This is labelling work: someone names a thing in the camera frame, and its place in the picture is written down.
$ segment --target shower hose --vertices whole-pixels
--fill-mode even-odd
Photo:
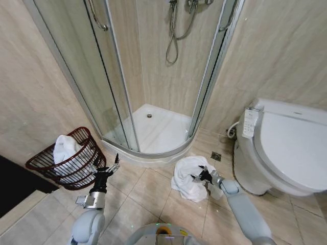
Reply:
[[[177,41],[185,38],[189,34],[189,32],[190,32],[190,30],[192,28],[192,25],[193,25],[193,21],[194,21],[194,18],[195,18],[195,12],[196,12],[197,7],[198,7],[198,0],[193,0],[192,3],[191,3],[191,6],[190,6],[190,8],[191,8],[190,9],[190,14],[192,15],[192,17],[191,17],[189,27],[187,28],[187,30],[185,31],[185,33],[183,35],[181,35],[180,37],[177,37],[175,28],[176,28],[177,12],[178,12],[178,0],[171,0],[170,1],[171,18],[170,18],[170,22],[169,22],[169,29],[170,29],[171,37],[170,37],[169,44],[168,44],[167,51],[166,51],[166,61],[169,64],[174,64],[178,59],[178,44],[177,44]],[[170,48],[171,48],[173,42],[174,42],[175,47],[176,47],[176,57],[175,57],[174,60],[171,61],[168,58],[168,54],[169,54],[169,51],[170,51]]]

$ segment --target yellow label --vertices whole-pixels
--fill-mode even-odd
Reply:
[[[184,230],[179,230],[179,233],[183,236],[188,236],[188,233]]]

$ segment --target toilet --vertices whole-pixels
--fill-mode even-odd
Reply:
[[[247,191],[307,196],[327,190],[327,112],[256,99],[237,125],[234,171]]]

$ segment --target chrome handle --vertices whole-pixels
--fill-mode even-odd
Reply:
[[[96,11],[94,9],[94,5],[93,5],[93,0],[88,0],[88,3],[90,4],[90,7],[91,7],[91,12],[92,12],[92,15],[93,15],[93,19],[94,21],[97,23],[98,27],[100,29],[102,29],[103,31],[107,31],[108,30],[108,25],[106,24],[101,24],[99,22],[99,19],[97,17],[97,14],[96,14]]]
[[[225,27],[220,27],[218,32],[223,32],[228,29],[228,27],[230,26],[232,20],[234,19],[235,14],[236,14],[236,6],[238,5],[238,3],[239,3],[239,0],[235,0],[227,25]]]

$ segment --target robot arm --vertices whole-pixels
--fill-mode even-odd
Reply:
[[[206,179],[214,188],[220,188],[227,197],[243,234],[253,245],[276,245],[272,239],[269,226],[253,205],[249,197],[235,180],[226,180],[216,171],[211,174],[211,180]]]
[[[67,245],[98,244],[100,233],[104,227],[105,194],[107,193],[107,179],[119,168],[118,154],[112,167],[98,168],[95,173],[95,183],[89,195],[80,196],[76,204],[82,205],[88,211],[84,212],[73,225],[72,235]]]

